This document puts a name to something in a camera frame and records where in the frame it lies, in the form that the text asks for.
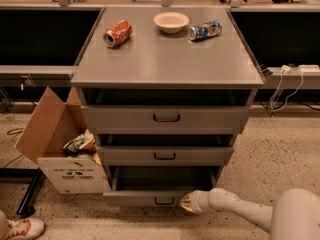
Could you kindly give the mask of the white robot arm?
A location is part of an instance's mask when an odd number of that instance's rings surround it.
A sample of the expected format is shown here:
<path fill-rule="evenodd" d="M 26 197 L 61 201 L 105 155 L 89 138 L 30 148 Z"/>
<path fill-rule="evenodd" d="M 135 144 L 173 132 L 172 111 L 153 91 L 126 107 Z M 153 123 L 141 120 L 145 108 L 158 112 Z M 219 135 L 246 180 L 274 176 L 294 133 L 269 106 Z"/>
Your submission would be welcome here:
<path fill-rule="evenodd" d="M 240 199 L 222 188 L 196 190 L 181 198 L 180 205 L 195 214 L 229 212 L 270 234 L 270 240 L 320 240 L 320 197 L 308 190 L 284 191 L 273 206 Z"/>

